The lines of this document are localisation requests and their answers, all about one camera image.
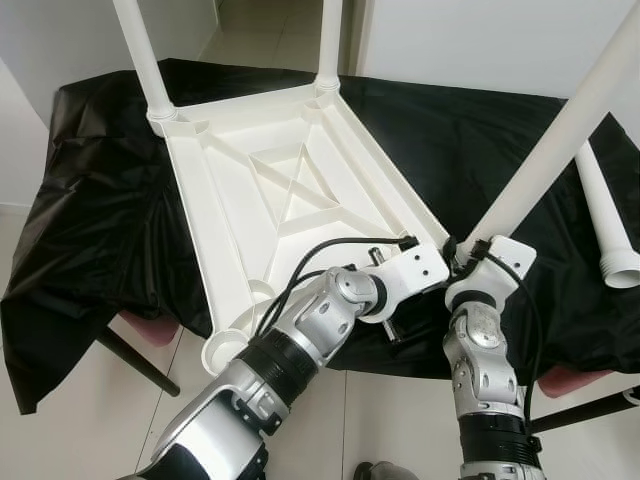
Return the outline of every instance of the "black plastic sheet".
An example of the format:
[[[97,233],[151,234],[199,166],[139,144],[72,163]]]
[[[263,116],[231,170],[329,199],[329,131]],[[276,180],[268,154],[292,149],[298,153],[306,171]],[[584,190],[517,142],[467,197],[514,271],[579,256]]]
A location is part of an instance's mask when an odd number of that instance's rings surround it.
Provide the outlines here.
[[[170,97],[189,105],[309,83],[273,69],[160,62]],[[560,110],[557,99],[365,78],[342,96],[413,188],[464,239]],[[207,337],[211,322],[167,149],[151,132],[134,72],[63,87],[55,99],[44,180],[0,304],[5,361],[23,413],[65,378],[120,310],[171,315]],[[640,248],[640,157],[613,118],[592,138],[616,204]],[[546,328],[545,366],[640,372],[640,288],[604,286],[575,167],[513,235],[538,251],[527,285]],[[406,342],[358,324],[334,368],[446,378],[443,293],[403,304]],[[510,359],[526,376],[531,310],[509,300]]]

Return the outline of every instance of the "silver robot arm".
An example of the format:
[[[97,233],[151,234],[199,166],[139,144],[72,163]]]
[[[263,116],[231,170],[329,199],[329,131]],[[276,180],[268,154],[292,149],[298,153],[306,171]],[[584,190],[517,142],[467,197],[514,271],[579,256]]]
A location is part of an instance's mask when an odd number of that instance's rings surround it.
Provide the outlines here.
[[[268,460],[261,433],[276,432],[318,368],[344,345],[356,319],[386,322],[401,301],[449,277],[430,244],[383,260],[377,255],[376,265],[362,271],[329,268],[305,287],[171,422],[151,466],[128,478],[261,478]]]
[[[488,253],[520,279],[536,258],[534,249],[501,236],[492,239]],[[540,445],[527,431],[522,391],[500,327],[505,301],[518,283],[488,257],[466,273],[445,295],[453,313],[444,351],[460,425],[461,480],[544,480]]]

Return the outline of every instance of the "white pipe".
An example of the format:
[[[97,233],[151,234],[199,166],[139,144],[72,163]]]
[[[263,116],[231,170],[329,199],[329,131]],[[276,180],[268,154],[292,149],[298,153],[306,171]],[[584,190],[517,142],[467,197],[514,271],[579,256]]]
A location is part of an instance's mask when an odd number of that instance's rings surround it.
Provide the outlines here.
[[[609,111],[611,98],[640,59],[640,3],[636,2],[584,78],[507,186],[459,246],[466,261],[477,240],[509,236],[562,173]]]
[[[589,142],[576,155],[576,165],[602,252],[600,269],[604,283],[612,288],[640,285],[640,255],[631,248],[631,242]]]
[[[151,41],[144,26],[144,20],[136,0],[113,0],[120,26],[129,47],[131,59],[136,67],[144,96],[147,99],[147,117],[150,121],[175,118],[173,106],[162,82]]]
[[[320,37],[320,62],[316,86],[320,90],[337,90],[338,57],[340,55],[340,26],[342,0],[324,0],[322,6],[322,33]]]

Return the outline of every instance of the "stool leg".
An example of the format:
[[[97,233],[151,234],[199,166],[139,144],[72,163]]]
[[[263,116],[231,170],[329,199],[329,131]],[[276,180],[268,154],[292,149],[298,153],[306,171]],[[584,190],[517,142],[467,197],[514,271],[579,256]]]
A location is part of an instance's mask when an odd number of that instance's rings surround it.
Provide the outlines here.
[[[180,395],[180,387],[109,327],[104,329],[97,340],[172,397]]]
[[[638,406],[640,406],[640,385],[546,417],[536,418],[531,424],[533,433],[546,432]]]

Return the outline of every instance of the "tiled floor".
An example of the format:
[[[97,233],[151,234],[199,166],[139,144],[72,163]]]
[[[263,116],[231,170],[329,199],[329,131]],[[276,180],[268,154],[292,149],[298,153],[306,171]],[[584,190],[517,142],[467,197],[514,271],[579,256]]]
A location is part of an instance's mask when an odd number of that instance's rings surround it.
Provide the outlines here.
[[[317,71],[322,0],[225,0],[201,60]]]
[[[320,0],[225,0],[224,33],[205,51],[212,62],[315,70]],[[0,290],[24,217],[0,215]],[[20,417],[0,368],[0,478],[114,480],[144,467],[167,423],[210,381],[200,363],[203,340],[181,331],[161,349],[124,322],[114,328],[168,372],[172,398],[94,345],[40,411]],[[549,400],[542,415],[635,385],[610,375],[578,393]],[[631,480],[640,472],[640,409],[542,435],[550,480]],[[325,370],[267,440],[273,480],[351,480],[360,461],[391,460],[421,480],[458,478],[461,452],[448,382]]]

